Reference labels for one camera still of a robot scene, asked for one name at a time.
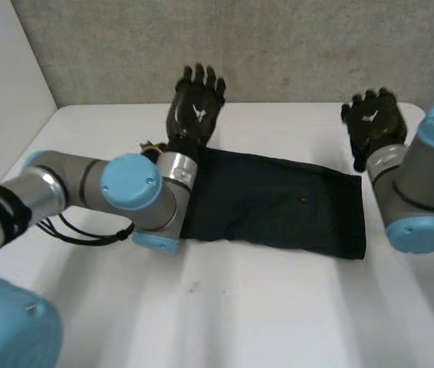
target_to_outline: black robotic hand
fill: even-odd
[[[185,67],[166,120],[170,142],[186,140],[205,146],[210,140],[225,102],[225,82],[222,78],[216,79],[212,67],[207,67],[206,74],[204,83],[205,71],[201,64],[195,67],[194,79],[192,68]]]
[[[355,159],[353,167],[361,173],[366,169],[367,159],[379,148],[391,144],[403,144],[406,139],[406,124],[394,94],[386,88],[365,93],[365,98],[356,94],[352,104],[341,107],[341,119],[347,125],[350,145]]]

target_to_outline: black band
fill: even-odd
[[[87,176],[89,175],[89,172],[93,168],[94,165],[96,165],[100,160],[94,159],[89,163],[89,165],[86,166],[86,169],[84,170],[84,174],[82,175],[81,184],[79,184],[79,200],[82,202],[83,206],[87,209],[89,208],[89,205],[87,205],[86,201],[86,192],[84,191],[84,187],[86,186]]]
[[[399,167],[399,165],[391,166],[391,167],[388,167],[387,169],[384,169],[383,171],[379,172],[379,174],[377,174],[376,178],[373,180],[372,186],[376,185],[377,180],[379,180],[381,176],[383,176],[387,173],[390,173],[391,171],[396,170],[398,167]]]
[[[396,185],[395,182],[393,182],[393,189],[394,192],[406,203],[408,203],[409,205],[415,206],[418,209],[423,209],[425,211],[429,211],[429,212],[434,212],[434,207],[430,206],[430,205],[423,205],[421,203],[418,203],[416,201],[413,201],[412,199],[406,197],[398,188],[398,186]]]
[[[0,203],[0,224],[4,232],[4,241],[1,244],[3,246],[15,238],[15,224],[11,214],[2,203]]]
[[[17,238],[28,229],[31,221],[31,210],[26,207],[23,201],[21,201],[13,191],[4,186],[0,186],[0,199],[11,207],[12,220],[14,225],[17,226],[17,229],[15,228],[14,237]]]
[[[168,178],[168,177],[165,177],[164,180],[167,181],[167,182],[171,182],[172,184],[174,184],[176,186],[181,186],[188,193],[192,192],[192,190],[189,188],[189,186],[187,186],[184,182],[179,182],[178,180],[171,179],[171,178]]]
[[[62,180],[62,178],[54,170],[50,169],[48,166],[35,165],[35,167],[38,167],[38,168],[46,171],[47,173],[52,175],[55,180],[57,180],[57,182],[62,187],[62,191],[64,192],[65,208],[67,208],[69,206],[69,191],[67,190],[67,187],[64,184],[64,180]]]

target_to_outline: silver arm tube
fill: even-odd
[[[11,190],[31,210],[29,225],[34,225],[45,217],[58,215],[66,206],[61,184],[49,173],[38,167],[27,168],[20,176],[2,186]],[[0,198],[0,204],[12,214],[11,206]],[[0,247],[5,233],[0,222]]]

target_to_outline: gray concrete wall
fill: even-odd
[[[184,64],[230,101],[434,104],[434,0],[12,0],[59,107],[168,102]]]

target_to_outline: black towel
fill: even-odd
[[[363,259],[361,178],[308,163],[205,148],[181,238]]]

